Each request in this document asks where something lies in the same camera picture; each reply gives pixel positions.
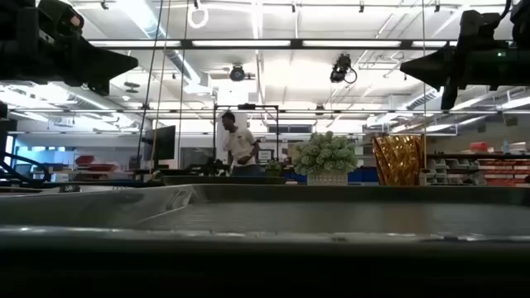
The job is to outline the blue storage bin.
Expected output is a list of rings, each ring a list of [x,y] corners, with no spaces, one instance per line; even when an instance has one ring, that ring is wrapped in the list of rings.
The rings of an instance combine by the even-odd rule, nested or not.
[[[348,182],[352,183],[378,183],[378,170],[374,166],[361,166],[348,174]]]

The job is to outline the thin brass vertical pole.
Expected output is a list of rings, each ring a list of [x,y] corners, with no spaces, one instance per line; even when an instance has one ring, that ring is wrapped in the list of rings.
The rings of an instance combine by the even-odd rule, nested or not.
[[[422,55],[426,55],[426,0],[421,0],[422,2]],[[419,184],[421,186],[426,185],[426,171],[427,171],[427,151],[426,151],[426,102],[423,104],[423,124],[422,124],[422,157],[423,157],[423,164],[422,168],[420,170],[419,175]]]

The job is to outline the overhead frame bar with lights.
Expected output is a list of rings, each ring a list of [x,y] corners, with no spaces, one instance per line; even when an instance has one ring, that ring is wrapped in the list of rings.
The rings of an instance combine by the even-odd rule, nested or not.
[[[379,39],[220,39],[220,40],[89,40],[92,46],[108,50],[437,50],[455,46],[456,40]]]

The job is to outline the shelf with storage bins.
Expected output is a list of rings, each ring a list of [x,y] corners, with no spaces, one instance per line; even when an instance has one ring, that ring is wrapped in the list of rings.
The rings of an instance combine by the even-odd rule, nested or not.
[[[420,183],[530,187],[530,155],[428,154]]]

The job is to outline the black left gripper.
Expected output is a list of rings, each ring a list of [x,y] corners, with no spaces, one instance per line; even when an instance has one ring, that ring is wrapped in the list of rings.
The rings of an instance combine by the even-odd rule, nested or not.
[[[71,87],[87,87],[100,95],[109,95],[110,80],[137,67],[137,59],[99,48],[79,38],[54,38],[38,30],[35,79],[63,82]]]

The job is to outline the black plastic tray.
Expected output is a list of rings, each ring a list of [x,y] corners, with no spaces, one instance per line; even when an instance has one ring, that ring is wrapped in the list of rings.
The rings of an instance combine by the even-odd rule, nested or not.
[[[530,298],[530,189],[0,197],[0,298]]]

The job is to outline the amber faceted glass cup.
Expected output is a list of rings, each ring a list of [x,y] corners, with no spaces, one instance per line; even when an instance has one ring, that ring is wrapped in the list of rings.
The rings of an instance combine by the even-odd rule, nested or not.
[[[373,137],[372,144],[380,185],[420,185],[425,165],[423,135],[384,135]]]

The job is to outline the black monitor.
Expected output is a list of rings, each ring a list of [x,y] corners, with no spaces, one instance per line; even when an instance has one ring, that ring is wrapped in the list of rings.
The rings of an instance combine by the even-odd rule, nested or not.
[[[148,130],[142,137],[145,161],[172,160],[175,158],[176,127],[161,127]]]

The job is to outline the person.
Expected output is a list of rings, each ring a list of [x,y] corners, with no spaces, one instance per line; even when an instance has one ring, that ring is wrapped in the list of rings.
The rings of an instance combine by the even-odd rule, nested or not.
[[[224,130],[228,136],[224,141],[224,150],[228,154],[231,176],[258,177],[262,174],[256,162],[259,145],[253,134],[245,127],[236,125],[233,113],[226,112],[221,117]]]

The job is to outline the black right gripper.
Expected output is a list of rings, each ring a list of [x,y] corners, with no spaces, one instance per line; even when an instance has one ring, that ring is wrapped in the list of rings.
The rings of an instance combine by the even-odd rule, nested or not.
[[[443,46],[442,48],[402,63],[400,70],[435,89],[444,86],[441,109],[450,110],[461,89],[468,85],[487,85],[497,90],[513,85],[513,48],[508,42],[493,45]],[[442,67],[448,60],[448,66]]]

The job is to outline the green potted plant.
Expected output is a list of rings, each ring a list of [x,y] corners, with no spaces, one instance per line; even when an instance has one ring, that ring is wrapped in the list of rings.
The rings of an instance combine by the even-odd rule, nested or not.
[[[308,185],[346,186],[349,173],[358,165],[354,141],[332,131],[313,133],[298,143],[295,151],[295,172],[304,175]]]

